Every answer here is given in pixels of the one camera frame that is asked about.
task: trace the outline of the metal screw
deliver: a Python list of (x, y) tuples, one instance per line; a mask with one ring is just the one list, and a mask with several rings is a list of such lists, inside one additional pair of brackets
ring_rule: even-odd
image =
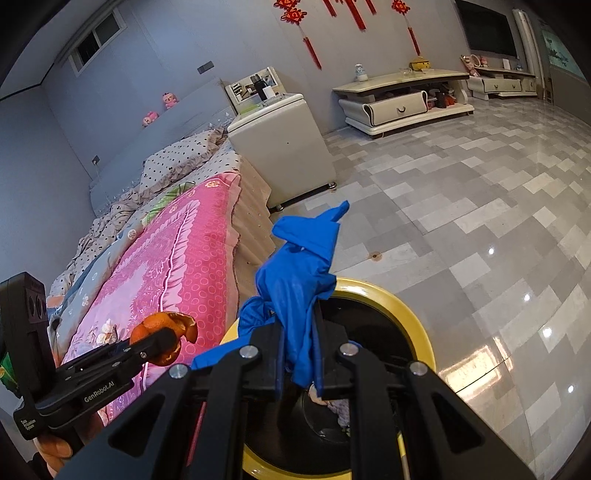
[(425, 365), (423, 362), (413, 362), (412, 364), (410, 364), (410, 371), (414, 375), (422, 377), (429, 371), (429, 369), (427, 368), (427, 365)]
[(258, 355), (258, 348), (254, 345), (245, 345), (238, 353), (242, 358), (255, 358)]
[(359, 347), (354, 343), (343, 343), (339, 350), (344, 356), (354, 356), (359, 353)]
[(175, 364), (168, 369), (168, 374), (172, 378), (183, 378), (189, 373), (189, 368), (185, 364)]

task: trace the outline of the fingernail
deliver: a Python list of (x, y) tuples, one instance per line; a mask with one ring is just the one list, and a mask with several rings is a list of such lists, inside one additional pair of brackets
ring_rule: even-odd
[(66, 442), (59, 442), (57, 444), (57, 453), (60, 458), (70, 458), (72, 456), (72, 447)]

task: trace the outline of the pink blanket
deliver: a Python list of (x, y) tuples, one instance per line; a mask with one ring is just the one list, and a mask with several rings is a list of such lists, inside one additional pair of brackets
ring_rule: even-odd
[[(170, 203), (127, 250), (78, 327), (64, 361), (92, 348), (125, 339), (158, 311), (193, 316), (199, 338), (183, 339), (176, 363), (219, 344), (236, 318), (238, 289), (233, 250), (238, 233), (231, 216), (239, 176), (218, 174)], [(166, 369), (146, 364), (135, 386), (108, 405), (108, 421), (134, 401)]]

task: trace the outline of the television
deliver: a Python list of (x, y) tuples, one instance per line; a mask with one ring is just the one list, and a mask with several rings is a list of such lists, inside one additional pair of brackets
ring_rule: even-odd
[(471, 50), (517, 56), (513, 33), (505, 15), (464, 0), (456, 0), (456, 4)]

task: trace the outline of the window frame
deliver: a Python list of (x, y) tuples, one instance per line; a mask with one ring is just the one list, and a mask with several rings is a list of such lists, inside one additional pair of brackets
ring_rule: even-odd
[[(117, 32), (115, 32), (115, 34), (109, 39), (107, 40), (105, 43), (101, 43), (99, 36), (96, 33), (96, 27), (98, 27), (101, 23), (104, 22), (104, 20), (109, 16), (109, 15), (113, 15), (113, 17), (115, 18), (115, 21), (117, 22), (117, 25), (119, 25), (119, 30)], [(68, 59), (70, 60), (70, 65), (72, 66), (72, 70), (74, 70), (74, 75), (76, 75), (76, 77), (79, 77), (80, 74), (86, 69), (86, 67), (90, 64), (91, 61), (93, 61), (95, 59), (95, 57), (102, 51), (105, 49), (105, 47), (111, 43), (116, 37), (117, 35), (119, 35), (121, 32), (123, 32), (123, 30), (125, 30), (127, 28), (127, 25), (125, 23), (125, 21), (123, 20), (123, 17), (121, 16), (121, 14), (119, 13), (119, 9), (117, 9), (117, 7), (115, 7), (113, 10), (111, 10), (108, 14), (106, 14), (104, 17), (102, 17), (100, 19), (100, 21), (98, 21), (94, 27), (92, 27), (92, 29), (90, 30), (89, 33), (92, 33), (94, 35), (96, 44), (99, 46), (99, 49), (94, 53), (94, 55), (92, 57), (90, 57), (88, 59), (88, 61), (80, 68), (80, 70), (78, 70), (78, 67), (76, 66), (76, 61), (74, 59), (74, 55), (79, 57), (78, 54), (78, 46), (80, 45), (80, 43), (82, 43), (82, 41), (88, 37), (88, 33), (86, 35), (84, 35), (84, 37), (81, 37), (78, 42), (76, 42), (76, 46), (72, 49), (72, 52), (68, 55)]]

